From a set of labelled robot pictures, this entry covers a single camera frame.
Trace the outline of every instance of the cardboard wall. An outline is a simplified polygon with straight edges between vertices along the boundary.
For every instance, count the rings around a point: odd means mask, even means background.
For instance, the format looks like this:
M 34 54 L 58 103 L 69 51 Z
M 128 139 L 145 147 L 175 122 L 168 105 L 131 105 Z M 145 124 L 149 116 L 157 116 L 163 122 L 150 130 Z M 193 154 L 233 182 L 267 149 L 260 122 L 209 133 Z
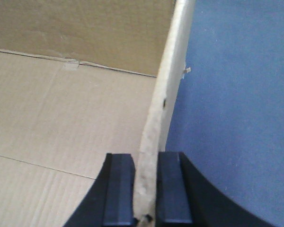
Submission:
M 174 0 L 0 0 L 0 49 L 156 76 Z

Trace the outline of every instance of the corrugated cardboard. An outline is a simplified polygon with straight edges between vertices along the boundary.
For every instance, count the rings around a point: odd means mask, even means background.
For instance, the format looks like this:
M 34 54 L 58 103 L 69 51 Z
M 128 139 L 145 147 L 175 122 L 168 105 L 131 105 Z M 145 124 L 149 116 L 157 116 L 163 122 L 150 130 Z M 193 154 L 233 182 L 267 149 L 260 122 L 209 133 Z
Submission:
M 155 78 L 0 53 L 0 227 L 58 227 L 107 152 L 138 158 Z
M 0 49 L 157 75 L 174 0 L 0 0 Z
M 0 157 L 0 227 L 61 227 L 93 181 Z
M 194 0 L 177 0 L 143 130 L 133 195 L 134 215 L 142 220 L 139 226 L 149 225 L 147 221 L 143 222 L 145 215 L 155 216 L 158 151 L 165 151 L 177 90 L 185 67 L 194 5 Z

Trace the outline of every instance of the cardboard floor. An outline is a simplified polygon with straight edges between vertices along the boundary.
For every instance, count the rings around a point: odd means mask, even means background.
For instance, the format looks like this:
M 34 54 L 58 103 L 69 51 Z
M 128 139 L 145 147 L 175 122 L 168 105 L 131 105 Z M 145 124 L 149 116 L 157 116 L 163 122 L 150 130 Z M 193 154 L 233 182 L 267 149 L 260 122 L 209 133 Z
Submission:
M 156 79 L 0 52 L 0 227 L 59 227 L 105 155 L 138 158 Z

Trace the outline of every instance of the blue fabric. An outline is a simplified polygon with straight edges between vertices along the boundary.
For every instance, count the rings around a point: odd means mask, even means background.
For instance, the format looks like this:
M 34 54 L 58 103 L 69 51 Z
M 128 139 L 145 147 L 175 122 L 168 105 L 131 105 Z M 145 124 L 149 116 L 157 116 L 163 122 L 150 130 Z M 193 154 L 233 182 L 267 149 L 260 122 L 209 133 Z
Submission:
M 166 150 L 284 227 L 284 0 L 198 0 Z

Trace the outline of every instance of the black clamp jaw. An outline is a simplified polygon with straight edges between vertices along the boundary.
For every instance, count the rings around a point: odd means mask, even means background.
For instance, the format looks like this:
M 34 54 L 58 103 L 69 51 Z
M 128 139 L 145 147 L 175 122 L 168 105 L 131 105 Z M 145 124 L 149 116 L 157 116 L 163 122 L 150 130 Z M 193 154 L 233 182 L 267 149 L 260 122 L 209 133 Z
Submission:
M 217 190 L 181 152 L 160 152 L 157 171 L 156 227 L 273 227 Z M 134 174 L 131 155 L 107 154 L 64 227 L 136 226 Z

